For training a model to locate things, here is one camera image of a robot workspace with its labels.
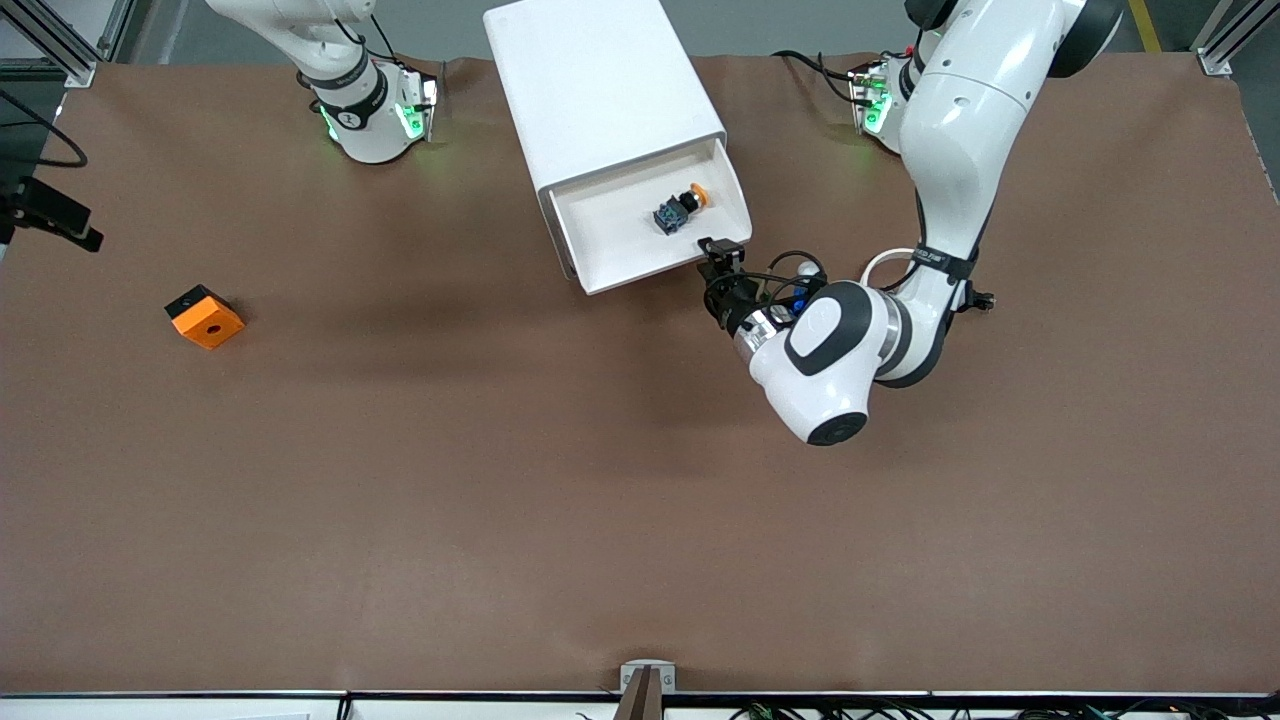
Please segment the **orange-capped push button switch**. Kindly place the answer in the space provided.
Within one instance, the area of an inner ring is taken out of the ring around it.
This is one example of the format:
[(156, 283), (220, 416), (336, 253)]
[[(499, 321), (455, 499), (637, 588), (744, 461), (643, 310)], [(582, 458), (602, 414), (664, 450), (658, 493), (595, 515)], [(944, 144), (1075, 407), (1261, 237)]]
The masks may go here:
[(710, 202), (710, 196), (699, 183), (669, 196), (653, 214), (653, 220), (663, 234), (671, 236), (682, 229), (703, 208)]

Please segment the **white plastic drawer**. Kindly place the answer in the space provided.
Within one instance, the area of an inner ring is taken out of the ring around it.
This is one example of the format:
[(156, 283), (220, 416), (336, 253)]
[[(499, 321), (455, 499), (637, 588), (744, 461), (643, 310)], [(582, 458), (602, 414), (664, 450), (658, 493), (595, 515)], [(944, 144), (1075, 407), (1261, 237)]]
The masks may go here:
[[(699, 184), (708, 204), (672, 234), (653, 214)], [(745, 243), (753, 222), (719, 137), (573, 179), (547, 193), (557, 241), (589, 295), (692, 263), (701, 238)]]

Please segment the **white drawer cabinet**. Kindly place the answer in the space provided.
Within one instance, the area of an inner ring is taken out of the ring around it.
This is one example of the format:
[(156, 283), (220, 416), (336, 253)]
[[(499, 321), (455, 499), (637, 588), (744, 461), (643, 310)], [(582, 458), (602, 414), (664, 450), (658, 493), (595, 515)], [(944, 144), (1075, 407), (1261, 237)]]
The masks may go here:
[(726, 129), (660, 0), (516, 0), (483, 23), (538, 205), (577, 281), (549, 188), (709, 137), (727, 146)]

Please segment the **white C-shaped pipe clamp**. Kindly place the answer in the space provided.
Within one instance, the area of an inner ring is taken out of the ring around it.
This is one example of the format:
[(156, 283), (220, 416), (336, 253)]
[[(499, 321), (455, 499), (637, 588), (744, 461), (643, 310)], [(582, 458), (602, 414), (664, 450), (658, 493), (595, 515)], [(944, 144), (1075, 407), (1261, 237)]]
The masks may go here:
[(868, 288), (878, 290), (879, 286), (876, 286), (876, 283), (873, 282), (873, 275), (876, 274), (878, 266), (886, 263), (906, 263), (908, 269), (911, 269), (914, 256), (915, 256), (915, 250), (908, 247), (890, 249), (883, 252), (879, 252), (872, 260), (869, 260), (867, 265), (864, 265), (859, 282)]

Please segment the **orange and black block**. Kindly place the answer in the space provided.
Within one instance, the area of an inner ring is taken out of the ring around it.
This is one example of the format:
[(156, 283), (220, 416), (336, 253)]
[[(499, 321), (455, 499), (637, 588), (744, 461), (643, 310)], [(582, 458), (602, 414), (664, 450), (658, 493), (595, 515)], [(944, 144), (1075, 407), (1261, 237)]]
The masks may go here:
[(221, 296), (196, 284), (164, 307), (175, 332), (207, 350), (218, 348), (244, 329), (244, 320)]

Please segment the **brown paper table cover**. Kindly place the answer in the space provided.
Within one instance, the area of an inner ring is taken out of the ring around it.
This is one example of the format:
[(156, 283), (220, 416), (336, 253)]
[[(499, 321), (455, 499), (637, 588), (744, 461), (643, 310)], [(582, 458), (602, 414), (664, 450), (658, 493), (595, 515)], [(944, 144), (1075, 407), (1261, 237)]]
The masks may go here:
[[(101, 69), (0, 263), (0, 691), (1280, 689), (1280, 205), (1240, 90), (1044, 86), (934, 372), (772, 413), (691, 268), (562, 274), (495, 68), (342, 156), (284, 67)], [(164, 307), (246, 325), (202, 348)]]

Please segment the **black table edge strip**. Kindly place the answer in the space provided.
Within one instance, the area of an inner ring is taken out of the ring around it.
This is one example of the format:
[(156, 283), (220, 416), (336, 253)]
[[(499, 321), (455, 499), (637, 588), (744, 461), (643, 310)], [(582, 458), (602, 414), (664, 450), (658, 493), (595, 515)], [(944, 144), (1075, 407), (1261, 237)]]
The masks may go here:
[[(960, 700), (982, 700), (995, 703), (997, 700), (1079, 700), (1089, 705), (1114, 705), (1116, 702), (1135, 703), (1140, 700), (1190, 702), (1202, 701), (1207, 705), (1225, 703), (1228, 706), (1253, 707), (1270, 702), (1280, 703), (1280, 691), (1268, 693), (1225, 693), (1225, 692), (1123, 692), (1123, 691), (676, 691), (676, 700), (731, 700), (731, 698), (902, 698), (915, 705), (927, 700), (941, 702)], [(430, 700), (430, 701), (517, 701), (534, 702), (540, 700), (588, 702), (618, 700), (621, 691), (58, 691), (58, 692), (15, 692), (0, 691), (0, 700)]]

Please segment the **aluminium frame profile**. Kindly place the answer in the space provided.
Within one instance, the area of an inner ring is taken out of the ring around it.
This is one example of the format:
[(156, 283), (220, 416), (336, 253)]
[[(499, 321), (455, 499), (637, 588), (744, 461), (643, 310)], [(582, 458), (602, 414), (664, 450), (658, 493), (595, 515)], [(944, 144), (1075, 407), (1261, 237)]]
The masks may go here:
[(1206, 76), (1229, 77), (1231, 59), (1277, 18), (1280, 0), (1217, 0), (1190, 50)]
[(60, 76), (91, 86), (120, 53), (138, 0), (0, 0), (0, 73)]

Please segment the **grey bracket with brown post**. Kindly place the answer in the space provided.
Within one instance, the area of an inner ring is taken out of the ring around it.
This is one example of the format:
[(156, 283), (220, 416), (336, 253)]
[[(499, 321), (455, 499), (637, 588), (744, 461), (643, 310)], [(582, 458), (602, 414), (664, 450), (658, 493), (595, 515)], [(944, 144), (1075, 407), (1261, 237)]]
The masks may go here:
[(612, 720), (666, 720), (666, 696), (677, 691), (676, 665), (635, 659), (620, 669), (620, 698)]

